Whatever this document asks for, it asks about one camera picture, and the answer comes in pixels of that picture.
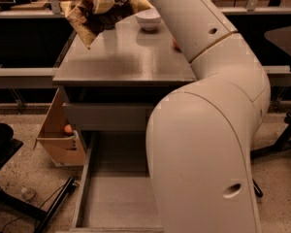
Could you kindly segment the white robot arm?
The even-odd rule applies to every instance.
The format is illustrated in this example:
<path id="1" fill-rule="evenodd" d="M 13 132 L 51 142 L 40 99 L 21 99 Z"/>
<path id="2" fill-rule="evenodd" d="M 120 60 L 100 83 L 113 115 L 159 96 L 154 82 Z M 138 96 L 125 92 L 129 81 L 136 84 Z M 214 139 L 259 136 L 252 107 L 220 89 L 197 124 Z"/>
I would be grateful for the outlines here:
<path id="1" fill-rule="evenodd" d="M 251 175 L 269 108 L 266 71 L 211 0 L 150 0 L 196 77 L 164 97 L 146 129 L 165 233 L 261 233 Z"/>

